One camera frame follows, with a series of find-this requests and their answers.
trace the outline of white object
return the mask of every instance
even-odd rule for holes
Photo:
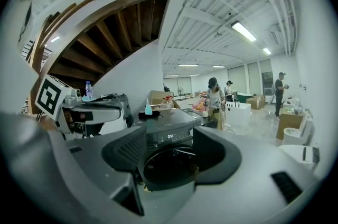
[[[53,43],[53,42],[55,42],[57,39],[59,39],[60,37],[59,36],[57,36],[57,37],[55,37],[55,38],[53,38],[52,40],[51,40],[51,42]]]
[[[248,125],[250,121],[251,105],[247,103],[226,102],[226,123],[235,126]]]
[[[59,107],[66,96],[72,95],[72,91],[73,88],[60,79],[46,74],[37,92],[35,104],[53,120],[57,120]],[[74,96],[77,101],[81,101],[81,96]]]
[[[235,23],[233,23],[232,28],[235,29],[236,31],[238,31],[240,34],[242,34],[243,36],[245,36],[246,38],[248,38],[251,42],[257,40],[256,37],[254,37],[251,32],[249,32],[241,23],[239,23],[238,21],[236,21]]]
[[[312,117],[306,112],[303,116],[301,126],[299,129],[287,127],[284,129],[283,145],[296,144],[303,145],[307,142],[307,139],[312,129]]]
[[[117,132],[127,128],[127,123],[125,120],[125,115],[123,110],[121,110],[121,116],[117,120],[104,123],[99,132],[100,135],[106,135],[113,132]]]
[[[315,165],[313,161],[313,147],[303,145],[281,145],[278,148],[283,150],[306,169],[313,169]]]
[[[271,51],[270,51],[268,48],[264,48],[263,51],[264,51],[266,54],[268,54],[268,55],[271,54]]]
[[[199,65],[198,64],[179,64],[179,66],[186,67],[186,66],[199,66]]]

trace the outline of table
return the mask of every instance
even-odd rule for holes
[[[276,138],[282,141],[284,139],[284,129],[287,127],[299,129],[303,120],[303,115],[303,113],[296,115],[294,113],[287,112],[286,110],[282,110]]]
[[[201,112],[197,110],[193,110],[191,108],[182,108],[182,110],[188,113],[190,116],[193,116],[196,119],[199,119],[201,121],[201,126],[206,126],[206,127],[211,127],[211,128],[217,127],[217,120],[215,118],[212,118],[209,116],[207,118],[204,118]]]

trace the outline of jeans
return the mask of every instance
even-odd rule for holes
[[[281,96],[276,95],[276,112],[275,112],[276,116],[279,116],[279,110],[280,110],[282,99],[283,99],[283,95]]]

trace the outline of black device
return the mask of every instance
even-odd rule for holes
[[[194,180],[197,163],[192,151],[193,127],[201,121],[181,109],[161,111],[155,118],[139,119],[146,127],[146,151],[138,171],[148,190],[165,190]]]
[[[182,109],[184,112],[189,114],[190,116],[199,119],[201,121],[201,125],[210,128],[217,128],[217,120],[214,117],[204,118],[201,112],[193,110],[192,108],[184,108]]]

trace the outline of cable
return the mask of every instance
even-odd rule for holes
[[[226,131],[232,131],[234,134],[236,134],[236,132],[234,131],[234,130],[232,130],[232,129],[226,129],[226,130],[224,130],[224,132],[226,132]]]

